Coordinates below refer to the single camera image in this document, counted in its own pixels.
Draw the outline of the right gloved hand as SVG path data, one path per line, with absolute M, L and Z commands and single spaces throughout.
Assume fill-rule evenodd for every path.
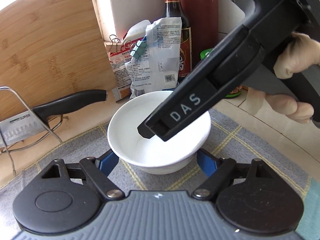
M 311 65 L 319 65 L 319 42 L 303 33 L 293 32 L 292 36 L 294 40 L 278 56 L 273 67 L 276 77 L 280 79 L 288 79 Z M 257 114 L 264 101 L 267 101 L 275 112 L 300 124 L 308 123 L 314 114 L 314 109 L 309 103 L 298 102 L 289 95 L 267 94 L 251 87 L 248 88 L 246 101 L 249 115 Z

